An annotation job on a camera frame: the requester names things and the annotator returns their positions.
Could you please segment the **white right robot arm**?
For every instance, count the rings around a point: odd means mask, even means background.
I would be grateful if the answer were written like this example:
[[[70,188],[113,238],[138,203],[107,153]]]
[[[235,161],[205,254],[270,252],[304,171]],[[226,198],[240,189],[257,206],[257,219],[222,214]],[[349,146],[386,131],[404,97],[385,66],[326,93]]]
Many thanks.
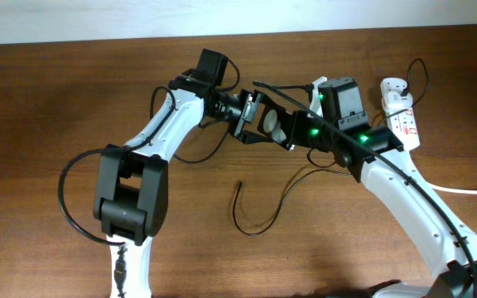
[[[431,286],[385,281],[338,297],[477,297],[477,234],[429,186],[386,127],[352,115],[342,126],[306,111],[273,109],[260,130],[282,145],[329,151],[335,162],[388,208],[431,272]]]

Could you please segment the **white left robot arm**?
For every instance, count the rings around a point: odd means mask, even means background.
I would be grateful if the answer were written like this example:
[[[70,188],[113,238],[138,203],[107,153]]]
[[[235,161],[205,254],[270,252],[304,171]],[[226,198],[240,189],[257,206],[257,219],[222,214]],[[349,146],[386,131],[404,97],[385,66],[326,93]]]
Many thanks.
[[[99,158],[93,215],[101,223],[112,260],[113,297],[149,297],[151,245],[168,208],[168,166],[194,127],[229,124],[228,133],[244,144],[268,137],[244,130],[259,95],[227,94],[209,79],[180,75],[165,86],[164,104],[123,146],[108,145]]]

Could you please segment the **black smartphone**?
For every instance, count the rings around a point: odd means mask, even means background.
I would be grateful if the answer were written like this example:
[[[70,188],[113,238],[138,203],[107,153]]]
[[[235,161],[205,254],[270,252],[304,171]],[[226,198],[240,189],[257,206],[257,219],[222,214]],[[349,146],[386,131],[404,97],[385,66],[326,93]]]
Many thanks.
[[[283,123],[287,120],[288,113],[270,109],[263,120],[263,131],[276,143],[284,143],[287,135],[283,130]]]

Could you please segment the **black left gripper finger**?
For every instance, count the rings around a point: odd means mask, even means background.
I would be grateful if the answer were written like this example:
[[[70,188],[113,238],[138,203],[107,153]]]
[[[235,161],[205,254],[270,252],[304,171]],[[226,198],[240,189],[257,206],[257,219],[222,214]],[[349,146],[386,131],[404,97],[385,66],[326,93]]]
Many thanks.
[[[272,142],[271,138],[268,138],[264,135],[255,133],[255,132],[250,132],[250,131],[242,131],[238,135],[238,139],[244,144],[244,145],[251,145],[255,143],[261,143],[261,142]]]
[[[263,106],[263,113],[268,113],[272,110],[276,112],[285,113],[287,110],[276,103],[274,99],[269,97],[266,93],[258,90],[253,91],[253,108],[255,112],[259,112]]]

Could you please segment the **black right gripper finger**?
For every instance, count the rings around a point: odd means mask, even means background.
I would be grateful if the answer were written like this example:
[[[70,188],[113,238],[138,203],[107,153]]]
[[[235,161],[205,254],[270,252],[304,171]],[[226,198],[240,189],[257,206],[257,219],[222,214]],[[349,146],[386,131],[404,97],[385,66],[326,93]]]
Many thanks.
[[[285,150],[293,150],[295,146],[288,142],[286,133],[282,130],[279,123],[276,124],[273,130],[270,132],[270,138],[283,147]]]
[[[281,124],[293,124],[296,121],[296,118],[299,116],[299,111],[293,111],[289,113],[287,110],[279,110],[277,112],[277,120]]]

